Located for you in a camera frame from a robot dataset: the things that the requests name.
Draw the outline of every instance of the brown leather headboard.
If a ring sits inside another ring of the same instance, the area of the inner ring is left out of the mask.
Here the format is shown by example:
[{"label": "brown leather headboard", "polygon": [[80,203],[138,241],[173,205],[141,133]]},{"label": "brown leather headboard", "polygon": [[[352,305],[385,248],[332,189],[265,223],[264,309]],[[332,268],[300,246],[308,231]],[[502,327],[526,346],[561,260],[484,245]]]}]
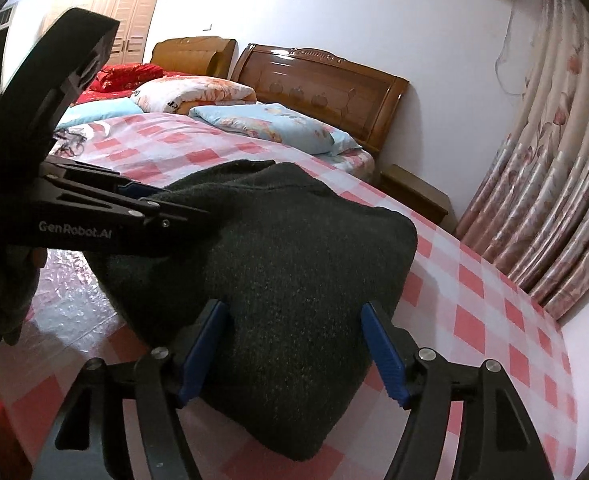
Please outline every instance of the brown leather headboard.
[{"label": "brown leather headboard", "polygon": [[316,48],[250,44],[231,79],[353,136],[377,156],[409,82]]},{"label": "brown leather headboard", "polygon": [[157,43],[150,62],[173,72],[228,79],[236,44],[219,36],[174,38]]}]

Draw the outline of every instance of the floral pillow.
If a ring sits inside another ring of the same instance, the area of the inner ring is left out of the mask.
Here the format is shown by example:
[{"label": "floral pillow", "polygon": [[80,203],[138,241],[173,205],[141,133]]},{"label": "floral pillow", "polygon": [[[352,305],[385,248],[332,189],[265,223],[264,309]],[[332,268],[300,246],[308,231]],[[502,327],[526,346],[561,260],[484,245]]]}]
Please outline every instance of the floral pillow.
[{"label": "floral pillow", "polygon": [[280,104],[198,106],[189,115],[224,132],[287,144],[310,155],[328,153],[334,145],[326,124]]},{"label": "floral pillow", "polygon": [[254,104],[257,96],[249,86],[202,75],[170,76],[142,84],[130,97],[144,112],[186,114],[184,103],[226,101]]}]

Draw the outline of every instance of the light blue pillow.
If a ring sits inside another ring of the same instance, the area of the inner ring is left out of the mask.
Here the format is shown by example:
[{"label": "light blue pillow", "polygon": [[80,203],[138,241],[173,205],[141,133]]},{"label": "light blue pillow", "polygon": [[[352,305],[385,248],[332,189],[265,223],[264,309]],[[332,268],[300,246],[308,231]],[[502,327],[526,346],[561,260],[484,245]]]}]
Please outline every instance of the light blue pillow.
[{"label": "light blue pillow", "polygon": [[224,132],[272,140],[310,155],[328,153],[334,145],[326,124],[280,104],[197,106],[189,115]]},{"label": "light blue pillow", "polygon": [[334,144],[332,145],[331,150],[328,152],[330,156],[337,156],[343,152],[347,152],[348,150],[354,150],[355,148],[361,148],[356,140],[354,140],[350,134],[335,128],[334,126],[330,126],[329,124],[323,123],[324,127],[331,134],[332,139],[334,140]]},{"label": "light blue pillow", "polygon": [[69,128],[77,124],[102,121],[111,117],[123,117],[125,115],[142,114],[143,110],[132,102],[129,97],[119,99],[105,99],[103,101],[91,101],[82,105],[68,108],[57,124],[56,129]]}]

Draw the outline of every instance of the wooden wardrobe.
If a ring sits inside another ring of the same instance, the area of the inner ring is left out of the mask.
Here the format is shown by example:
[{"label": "wooden wardrobe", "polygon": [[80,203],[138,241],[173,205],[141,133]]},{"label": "wooden wardrobe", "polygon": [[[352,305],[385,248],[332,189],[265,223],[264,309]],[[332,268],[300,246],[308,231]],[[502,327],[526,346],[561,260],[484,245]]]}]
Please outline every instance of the wooden wardrobe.
[{"label": "wooden wardrobe", "polygon": [[156,4],[157,0],[54,0],[41,23],[39,37],[66,10],[81,7],[120,22],[108,64],[140,63]]}]

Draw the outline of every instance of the red bedding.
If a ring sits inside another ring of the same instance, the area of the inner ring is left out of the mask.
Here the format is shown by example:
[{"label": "red bedding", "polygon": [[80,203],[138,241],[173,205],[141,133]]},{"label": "red bedding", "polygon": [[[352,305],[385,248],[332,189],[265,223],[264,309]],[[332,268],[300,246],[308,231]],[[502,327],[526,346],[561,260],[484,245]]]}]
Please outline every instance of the red bedding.
[{"label": "red bedding", "polygon": [[120,97],[130,97],[134,90],[122,90],[120,92],[95,92],[93,90],[84,90],[75,105],[89,103],[91,101],[103,101],[103,99],[119,99]]},{"label": "red bedding", "polygon": [[[97,74],[97,77],[90,84],[88,89],[81,93],[79,99],[77,99],[77,102],[72,106],[89,103],[91,101],[103,101],[104,99],[119,99],[120,97],[130,97],[132,92],[134,92],[134,90],[139,85],[143,84],[143,82],[159,77],[168,77],[173,75],[190,74],[172,71],[166,72],[159,66],[152,64],[141,65],[140,63],[132,63],[130,65],[113,65],[109,70],[108,67],[104,67]],[[117,85],[117,88],[118,86],[121,86],[122,89],[114,92],[106,91],[115,86],[115,84]]]}]

